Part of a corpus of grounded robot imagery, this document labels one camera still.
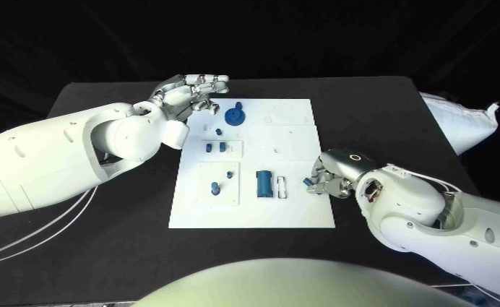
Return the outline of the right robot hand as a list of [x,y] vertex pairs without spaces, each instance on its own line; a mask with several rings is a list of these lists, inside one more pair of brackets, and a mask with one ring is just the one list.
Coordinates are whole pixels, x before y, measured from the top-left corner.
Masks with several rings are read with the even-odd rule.
[[310,177],[303,180],[307,193],[346,199],[356,190],[360,178],[379,168],[381,164],[355,150],[330,149],[319,155]]

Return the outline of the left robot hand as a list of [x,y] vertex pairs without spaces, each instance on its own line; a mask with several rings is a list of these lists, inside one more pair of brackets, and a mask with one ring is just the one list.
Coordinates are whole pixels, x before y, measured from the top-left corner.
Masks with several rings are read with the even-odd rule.
[[211,94],[228,93],[228,83],[228,75],[177,74],[156,86],[149,101],[160,107],[167,120],[185,121],[203,110],[216,115],[221,106]]

